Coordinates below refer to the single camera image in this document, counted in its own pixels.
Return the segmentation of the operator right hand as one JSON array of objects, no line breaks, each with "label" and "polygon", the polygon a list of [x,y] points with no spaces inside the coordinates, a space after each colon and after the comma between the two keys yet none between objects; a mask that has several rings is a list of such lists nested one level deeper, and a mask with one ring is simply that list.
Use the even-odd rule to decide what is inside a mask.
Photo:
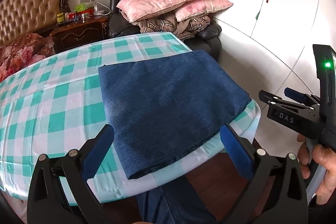
[{"label": "operator right hand", "polygon": [[324,205],[335,190],[335,152],[320,144],[313,145],[299,134],[302,143],[297,158],[306,183],[307,200],[315,197],[316,204]]}]

